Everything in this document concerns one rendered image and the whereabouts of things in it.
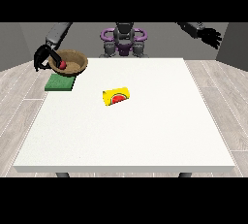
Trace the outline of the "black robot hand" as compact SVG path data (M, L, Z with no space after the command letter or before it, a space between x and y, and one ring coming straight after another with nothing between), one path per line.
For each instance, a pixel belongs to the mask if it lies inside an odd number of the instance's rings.
M221 33L216 31L214 28L204 28L198 31L198 37L211 47L218 49L221 45L222 38Z
M50 46L41 45L34 54L35 70L39 71L40 69L50 69L49 63L47 63L46 65L43 64L43 62L47 60L50 56L55 61L56 67L59 68L62 61L61 57Z

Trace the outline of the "brown wooden bowl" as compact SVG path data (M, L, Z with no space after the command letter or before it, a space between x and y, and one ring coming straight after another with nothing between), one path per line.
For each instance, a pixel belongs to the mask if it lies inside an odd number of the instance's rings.
M80 51L73 49L60 49L56 52L63 61L66 62L64 70L58 69L52 57L48 58L48 63L51 69L63 77L74 77L81 74L87 67L88 59Z

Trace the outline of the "green square pad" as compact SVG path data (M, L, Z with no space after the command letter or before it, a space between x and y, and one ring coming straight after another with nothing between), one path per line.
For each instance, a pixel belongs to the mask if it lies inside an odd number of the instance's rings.
M45 86L45 91L71 91L74 86L75 77L63 77L52 74Z

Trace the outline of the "yellow cup with melon print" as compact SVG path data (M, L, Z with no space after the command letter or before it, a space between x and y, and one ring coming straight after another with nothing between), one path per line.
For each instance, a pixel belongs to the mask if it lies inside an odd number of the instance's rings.
M103 100L106 106L111 106L129 98L130 92L127 87L105 90L103 92Z

